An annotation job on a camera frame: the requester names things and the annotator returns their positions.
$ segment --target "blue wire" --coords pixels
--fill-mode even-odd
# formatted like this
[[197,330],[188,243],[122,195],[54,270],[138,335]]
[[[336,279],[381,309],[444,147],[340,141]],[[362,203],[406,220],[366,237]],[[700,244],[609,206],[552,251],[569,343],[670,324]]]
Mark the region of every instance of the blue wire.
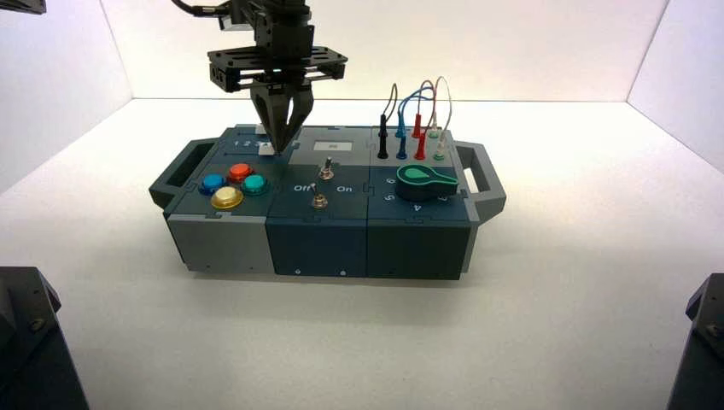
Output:
[[413,98],[420,98],[424,101],[432,101],[432,98],[423,96],[423,92],[425,91],[433,91],[432,87],[423,87],[419,90],[413,92],[410,96],[403,99],[400,105],[397,108],[397,132],[395,133],[395,136],[397,138],[405,138],[405,108],[407,108],[407,103],[410,102]]

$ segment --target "white wire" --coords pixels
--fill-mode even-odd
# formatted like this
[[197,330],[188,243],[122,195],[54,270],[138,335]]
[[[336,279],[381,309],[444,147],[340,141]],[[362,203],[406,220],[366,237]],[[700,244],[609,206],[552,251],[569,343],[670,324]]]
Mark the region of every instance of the white wire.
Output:
[[443,76],[440,76],[435,81],[435,94],[439,96],[437,92],[437,87],[440,85],[440,80],[445,82],[445,88],[447,89],[447,107],[448,107],[448,113],[447,113],[447,122],[445,123],[445,128],[443,128],[442,133],[444,134],[445,131],[447,131],[447,127],[450,126],[450,119],[453,117],[453,96],[450,95],[450,85],[447,83],[447,79]]

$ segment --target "white table surface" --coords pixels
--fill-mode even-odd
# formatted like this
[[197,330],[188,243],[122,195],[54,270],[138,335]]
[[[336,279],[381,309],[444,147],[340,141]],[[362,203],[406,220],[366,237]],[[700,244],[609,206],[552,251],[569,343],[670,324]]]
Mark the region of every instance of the white table surface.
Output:
[[[382,105],[317,102],[307,124]],[[508,201],[451,283],[188,272],[148,187],[189,140],[256,121],[136,100],[0,196],[0,265],[59,292],[94,408],[665,406],[686,301],[724,270],[724,175],[628,105],[456,104]]]

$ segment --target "push button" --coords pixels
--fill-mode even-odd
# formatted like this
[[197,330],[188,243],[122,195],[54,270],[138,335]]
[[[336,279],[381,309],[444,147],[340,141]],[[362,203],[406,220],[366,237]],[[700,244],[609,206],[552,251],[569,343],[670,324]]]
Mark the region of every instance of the push button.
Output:
[[249,196],[258,196],[266,192],[269,183],[261,175],[251,175],[244,179],[242,190]]
[[242,203],[244,194],[233,186],[225,186],[211,197],[211,204],[217,209],[231,209]]
[[240,184],[246,177],[254,173],[254,169],[248,164],[236,164],[229,168],[229,182],[232,184]]
[[212,173],[203,179],[203,182],[201,182],[201,186],[199,187],[199,192],[203,195],[213,195],[213,193],[219,190],[222,186],[224,186],[224,177],[218,175],[217,173]]

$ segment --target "blue button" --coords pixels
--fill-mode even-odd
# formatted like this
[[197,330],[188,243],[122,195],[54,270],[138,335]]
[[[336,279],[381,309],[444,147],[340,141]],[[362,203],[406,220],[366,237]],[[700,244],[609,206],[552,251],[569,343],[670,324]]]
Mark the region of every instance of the blue button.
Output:
[[222,186],[224,186],[224,177],[217,173],[212,173],[204,178],[201,186],[199,187],[199,192],[203,195],[211,196]]
[[266,179],[259,174],[250,175],[244,179],[242,191],[250,196],[261,195],[266,192]]

